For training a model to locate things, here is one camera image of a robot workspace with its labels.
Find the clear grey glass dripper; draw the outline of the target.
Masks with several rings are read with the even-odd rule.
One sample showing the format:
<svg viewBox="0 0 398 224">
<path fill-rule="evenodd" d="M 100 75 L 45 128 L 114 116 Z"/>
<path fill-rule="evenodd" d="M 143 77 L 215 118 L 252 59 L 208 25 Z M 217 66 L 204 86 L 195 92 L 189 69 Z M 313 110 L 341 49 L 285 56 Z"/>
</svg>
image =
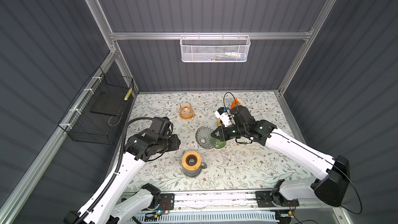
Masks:
<svg viewBox="0 0 398 224">
<path fill-rule="evenodd" d="M 213 149 L 218 143 L 218 139 L 212 137 L 214 128 L 209 126 L 199 127 L 195 134 L 197 144 L 204 149 Z"/>
</svg>

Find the clear grey glass pitcher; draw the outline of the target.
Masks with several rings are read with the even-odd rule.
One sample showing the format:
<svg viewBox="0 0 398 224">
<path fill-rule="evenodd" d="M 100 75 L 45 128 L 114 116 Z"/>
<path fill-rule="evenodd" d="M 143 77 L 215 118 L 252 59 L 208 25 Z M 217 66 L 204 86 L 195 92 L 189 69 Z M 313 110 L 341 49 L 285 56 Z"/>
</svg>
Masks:
<svg viewBox="0 0 398 224">
<path fill-rule="evenodd" d="M 197 163 L 193 166 L 190 166 L 188 164 L 183 164 L 183 173 L 187 177 L 197 177 L 202 170 L 207 169 L 207 164 L 202 162 L 202 163 Z"/>
</svg>

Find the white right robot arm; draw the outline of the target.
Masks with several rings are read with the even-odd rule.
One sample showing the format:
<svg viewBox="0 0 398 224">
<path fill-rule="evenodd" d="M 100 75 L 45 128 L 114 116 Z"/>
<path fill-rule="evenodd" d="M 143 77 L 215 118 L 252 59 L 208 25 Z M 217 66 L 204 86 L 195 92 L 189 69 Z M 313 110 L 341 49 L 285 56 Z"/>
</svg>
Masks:
<svg viewBox="0 0 398 224">
<path fill-rule="evenodd" d="M 292 205 L 299 199 L 319 199 L 323 203 L 340 207 L 348 185 L 349 161 L 333 157 L 292 138 L 267 120 L 255 120 L 248 108 L 238 105 L 231 110 L 219 108 L 215 116 L 221 120 L 211 136 L 220 141 L 247 138 L 273 149 L 307 169 L 312 177 L 297 180 L 280 179 L 271 190 L 269 199 L 276 206 Z"/>
</svg>

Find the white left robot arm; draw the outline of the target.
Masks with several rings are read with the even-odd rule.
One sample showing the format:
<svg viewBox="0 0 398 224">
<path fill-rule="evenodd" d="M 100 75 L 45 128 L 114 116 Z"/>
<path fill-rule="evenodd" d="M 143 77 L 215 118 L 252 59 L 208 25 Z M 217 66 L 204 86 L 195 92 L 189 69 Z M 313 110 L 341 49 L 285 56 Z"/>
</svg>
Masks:
<svg viewBox="0 0 398 224">
<path fill-rule="evenodd" d="M 145 184 L 125 201 L 118 203 L 125 188 L 151 161 L 151 156 L 162 156 L 176 151 L 181 144 L 173 133 L 173 123 L 167 117 L 153 117 L 149 128 L 127 138 L 129 125 L 139 118 L 128 121 L 121 135 L 117 164 L 108 174 L 95 194 L 77 211 L 70 211 L 64 218 L 66 224 L 120 224 L 145 209 L 161 206 L 161 191 L 152 184 Z"/>
</svg>

